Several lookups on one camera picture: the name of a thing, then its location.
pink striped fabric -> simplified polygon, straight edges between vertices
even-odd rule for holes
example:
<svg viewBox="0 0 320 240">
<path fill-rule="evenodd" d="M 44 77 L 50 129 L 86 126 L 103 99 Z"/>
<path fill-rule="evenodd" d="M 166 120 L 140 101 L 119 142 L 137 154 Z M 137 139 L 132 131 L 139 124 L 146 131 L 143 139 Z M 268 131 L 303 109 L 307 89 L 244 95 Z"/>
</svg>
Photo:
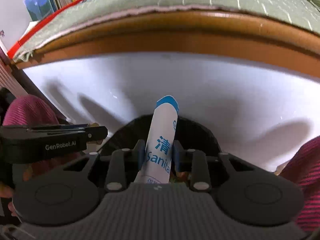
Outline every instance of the pink striped fabric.
<svg viewBox="0 0 320 240">
<path fill-rule="evenodd" d="M 59 124 L 52 109 L 40 98 L 27 95 L 15 99 L 9 106 L 3 125 Z"/>
<path fill-rule="evenodd" d="M 301 186 L 305 205 L 296 223 L 305 231 L 320 227 L 320 136 L 305 143 L 280 176 Z"/>
<path fill-rule="evenodd" d="M 3 122 L 3 125 L 36 126 L 42 124 L 59 124 L 59 122 L 52 109 L 40 98 L 33 95 L 15 99 L 9 106 Z M 31 171 L 27 170 L 23 174 L 23 179 L 28 180 L 31 177 L 46 173 L 54 167 L 65 164 L 79 156 L 80 153 L 70 153 L 50 160 L 32 163 Z"/>
</svg>

ribbed plastic surface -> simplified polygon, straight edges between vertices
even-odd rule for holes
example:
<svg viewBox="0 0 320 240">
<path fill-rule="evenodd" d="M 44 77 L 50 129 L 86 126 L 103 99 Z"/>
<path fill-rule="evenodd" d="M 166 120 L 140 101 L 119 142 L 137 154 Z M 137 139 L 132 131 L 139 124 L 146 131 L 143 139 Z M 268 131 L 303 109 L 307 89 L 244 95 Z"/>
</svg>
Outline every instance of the ribbed plastic surface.
<svg viewBox="0 0 320 240">
<path fill-rule="evenodd" d="M 59 228 L 21 226 L 37 240 L 82 239 L 272 239 L 298 240 L 305 233 L 293 222 L 258 228 L 240 224 L 220 211 L 211 196 L 190 191 L 185 184 L 135 184 L 107 194 L 85 219 Z M 18 240 L 30 236 L 16 231 Z"/>
</svg>

white wall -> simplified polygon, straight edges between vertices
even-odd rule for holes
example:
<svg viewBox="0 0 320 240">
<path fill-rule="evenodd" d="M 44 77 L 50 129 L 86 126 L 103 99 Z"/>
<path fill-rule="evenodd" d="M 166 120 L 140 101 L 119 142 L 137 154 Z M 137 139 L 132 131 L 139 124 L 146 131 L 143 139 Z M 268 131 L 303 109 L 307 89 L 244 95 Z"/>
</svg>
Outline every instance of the white wall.
<svg viewBox="0 0 320 240">
<path fill-rule="evenodd" d="M 71 121 L 96 121 L 112 133 L 170 94 L 179 114 L 211 129 L 222 150 L 269 171 L 320 134 L 320 84 L 261 63 L 135 53 L 24 71 Z"/>
<path fill-rule="evenodd" d="M 9 50 L 23 35 L 31 21 L 24 0 L 0 0 L 1 16 L 0 31 L 4 30 L 4 37 L 0 36 L 5 46 L 4 51 Z"/>
</svg>

blue label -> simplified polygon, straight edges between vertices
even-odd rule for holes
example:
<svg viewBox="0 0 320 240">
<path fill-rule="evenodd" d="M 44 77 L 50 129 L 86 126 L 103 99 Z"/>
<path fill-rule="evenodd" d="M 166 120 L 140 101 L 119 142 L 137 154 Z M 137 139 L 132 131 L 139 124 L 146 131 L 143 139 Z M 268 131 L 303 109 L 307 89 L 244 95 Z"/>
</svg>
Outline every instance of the blue label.
<svg viewBox="0 0 320 240">
<path fill-rule="evenodd" d="M 161 145 L 160 148 L 160 152 L 164 152 L 165 155 L 168 155 L 168 151 L 170 149 L 170 143 L 168 140 L 166 140 L 165 138 L 163 138 L 162 136 L 160 136 L 160 138 L 157 140 L 158 144 L 155 147 L 156 149 L 158 149 Z"/>
<path fill-rule="evenodd" d="M 160 158 L 158 155 L 153 154 L 151 156 L 152 152 L 148 152 L 147 161 L 146 162 L 153 162 L 157 165 L 160 165 L 168 174 L 170 174 L 170 166 L 167 159 Z"/>
<path fill-rule="evenodd" d="M 172 96 L 165 96 L 165 97 L 161 98 L 159 101 L 157 101 L 156 108 L 159 105 L 162 105 L 164 103 L 169 103 L 170 105 L 172 105 L 174 107 L 174 109 L 176 109 L 177 114 L 178 114 L 179 106 L 178 106 L 177 101 Z"/>
</svg>

finger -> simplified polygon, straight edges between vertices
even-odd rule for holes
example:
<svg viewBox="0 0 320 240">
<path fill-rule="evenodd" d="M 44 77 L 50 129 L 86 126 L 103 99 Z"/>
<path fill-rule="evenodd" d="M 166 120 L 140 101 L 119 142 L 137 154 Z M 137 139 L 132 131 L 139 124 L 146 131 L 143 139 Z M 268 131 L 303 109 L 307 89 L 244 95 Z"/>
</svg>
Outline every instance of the finger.
<svg viewBox="0 0 320 240">
<path fill-rule="evenodd" d="M 13 206 L 13 203 L 12 203 L 12 202 L 10 202 L 10 203 L 8 204 L 8 209 L 11 211 L 11 215 L 12 215 L 13 217 L 17 217 L 17 216 L 18 216 L 17 213 L 16 213 L 16 210 L 14 209 L 14 206 Z"/>
<path fill-rule="evenodd" d="M 10 202 L 10 203 L 8 204 L 8 209 L 9 209 L 11 212 L 15 212 L 15 209 L 14 209 L 14 206 L 13 206 L 13 203 L 12 203 L 12 202 Z"/>
<path fill-rule="evenodd" d="M 30 165 L 22 175 L 23 181 L 28 181 L 29 179 L 32 178 L 32 175 L 33 175 L 33 169 L 32 169 L 32 166 Z"/>
<path fill-rule="evenodd" d="M 0 197 L 11 198 L 13 189 L 0 182 Z"/>
<path fill-rule="evenodd" d="M 67 162 L 70 162 L 71 160 L 74 160 L 80 156 L 81 156 L 80 153 L 71 153 L 71 154 L 67 154 L 65 156 L 56 157 L 54 159 L 32 163 L 31 164 L 31 167 L 32 167 L 31 168 L 32 169 L 31 177 L 42 175 L 42 174 L 50 171 L 51 169 L 53 169 L 57 166 L 63 165 Z"/>
</svg>

